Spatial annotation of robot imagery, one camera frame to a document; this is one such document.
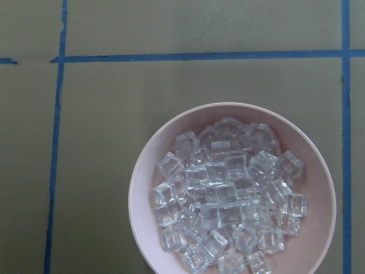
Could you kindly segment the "pink bowl of ice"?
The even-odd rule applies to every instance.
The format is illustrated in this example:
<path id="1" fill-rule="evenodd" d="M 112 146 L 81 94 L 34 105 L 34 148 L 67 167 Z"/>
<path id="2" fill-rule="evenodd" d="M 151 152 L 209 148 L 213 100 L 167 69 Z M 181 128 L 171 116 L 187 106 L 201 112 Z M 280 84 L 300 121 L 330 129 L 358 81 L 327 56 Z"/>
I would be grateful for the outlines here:
<path id="1" fill-rule="evenodd" d="M 229 102 L 186 111 L 151 137 L 128 205 L 155 273 L 314 273 L 336 219 L 312 141 L 274 112 Z"/>

